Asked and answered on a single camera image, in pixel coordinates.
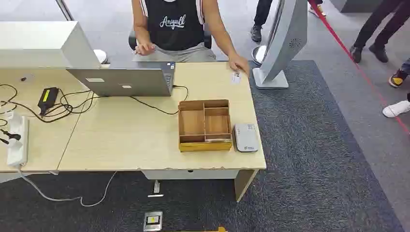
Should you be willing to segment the person's right hand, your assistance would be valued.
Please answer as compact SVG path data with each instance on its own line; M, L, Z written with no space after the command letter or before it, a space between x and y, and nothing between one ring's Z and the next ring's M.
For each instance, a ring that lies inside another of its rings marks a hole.
M151 43L151 42L147 42L147 43L139 43L136 47L135 47L135 53L142 55L142 56L148 56L152 53L155 52L155 44Z

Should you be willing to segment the person's left hand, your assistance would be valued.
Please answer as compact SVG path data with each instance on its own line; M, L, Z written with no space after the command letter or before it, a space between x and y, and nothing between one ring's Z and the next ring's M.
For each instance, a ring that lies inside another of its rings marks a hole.
M249 62L237 53L230 54L228 56L228 63L232 70L235 72L244 72L247 77L249 77Z

